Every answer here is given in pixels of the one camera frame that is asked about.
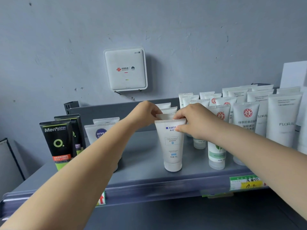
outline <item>lower shelf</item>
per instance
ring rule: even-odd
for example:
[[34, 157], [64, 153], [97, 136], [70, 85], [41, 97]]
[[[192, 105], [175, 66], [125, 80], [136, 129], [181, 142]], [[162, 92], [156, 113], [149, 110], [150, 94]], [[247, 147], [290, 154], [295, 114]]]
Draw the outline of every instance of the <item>lower shelf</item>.
[[[13, 192], [5, 194], [0, 216], [10, 216], [56, 172], [54, 163], [48, 162]], [[136, 132], [105, 189], [106, 205], [226, 193], [230, 190], [229, 177], [252, 174], [246, 166], [234, 163], [231, 154], [227, 155], [225, 169], [212, 169], [208, 151], [195, 149], [190, 137], [185, 137], [182, 169], [169, 172], [163, 165], [157, 132]]]

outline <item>hand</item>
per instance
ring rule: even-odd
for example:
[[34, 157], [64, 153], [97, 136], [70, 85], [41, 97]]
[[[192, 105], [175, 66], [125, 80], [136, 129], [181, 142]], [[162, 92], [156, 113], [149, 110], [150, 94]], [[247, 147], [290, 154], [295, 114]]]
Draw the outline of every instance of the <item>hand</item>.
[[210, 142], [226, 123], [199, 103], [189, 104], [177, 111], [174, 119], [181, 118], [186, 118], [189, 123], [177, 126], [175, 131], [185, 132], [196, 139]]
[[137, 129], [146, 127], [159, 120], [156, 114], [162, 114], [162, 111], [149, 101], [140, 102], [125, 118]]

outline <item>wall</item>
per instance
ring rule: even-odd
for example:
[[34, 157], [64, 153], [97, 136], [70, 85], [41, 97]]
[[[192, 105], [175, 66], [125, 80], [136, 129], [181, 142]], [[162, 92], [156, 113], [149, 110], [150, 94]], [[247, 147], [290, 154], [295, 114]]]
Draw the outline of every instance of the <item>wall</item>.
[[136, 100], [279, 85], [307, 59], [306, 0], [1, 0], [0, 137], [33, 173], [51, 155], [38, 125], [63, 103], [130, 101], [108, 88], [103, 51], [143, 46], [149, 87]]

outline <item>green circle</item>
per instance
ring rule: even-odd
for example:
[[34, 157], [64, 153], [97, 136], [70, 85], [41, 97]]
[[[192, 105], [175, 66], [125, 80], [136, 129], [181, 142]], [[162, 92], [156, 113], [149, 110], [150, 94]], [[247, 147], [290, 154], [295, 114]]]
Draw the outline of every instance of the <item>green circle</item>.
[[53, 142], [53, 145], [55, 146], [55, 147], [62, 147], [62, 145], [63, 145], [63, 141], [62, 140], [60, 140], [60, 139], [56, 139], [54, 142]]

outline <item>price tag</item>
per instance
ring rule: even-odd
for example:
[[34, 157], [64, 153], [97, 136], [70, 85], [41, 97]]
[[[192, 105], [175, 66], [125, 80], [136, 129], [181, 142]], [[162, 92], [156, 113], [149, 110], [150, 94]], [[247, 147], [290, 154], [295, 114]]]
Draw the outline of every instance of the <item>price tag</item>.
[[230, 177], [230, 190], [253, 189], [267, 186], [261, 178], [256, 175], [246, 175], [239, 177]]
[[106, 204], [106, 198], [105, 193], [103, 192], [100, 196], [100, 199], [98, 200], [96, 206], [105, 205]]

